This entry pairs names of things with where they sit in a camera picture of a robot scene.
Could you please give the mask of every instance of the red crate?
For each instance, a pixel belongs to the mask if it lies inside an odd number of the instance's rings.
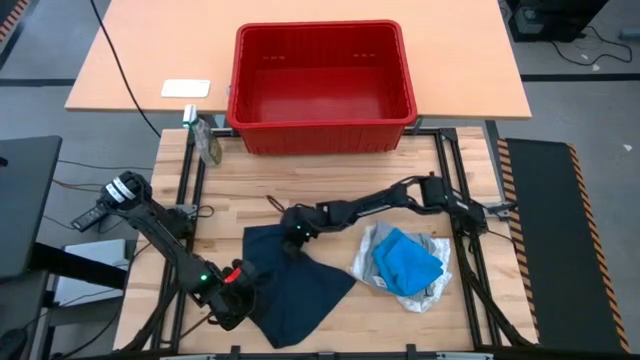
[[[416,114],[393,21],[238,30],[228,119],[250,153],[393,150]]]

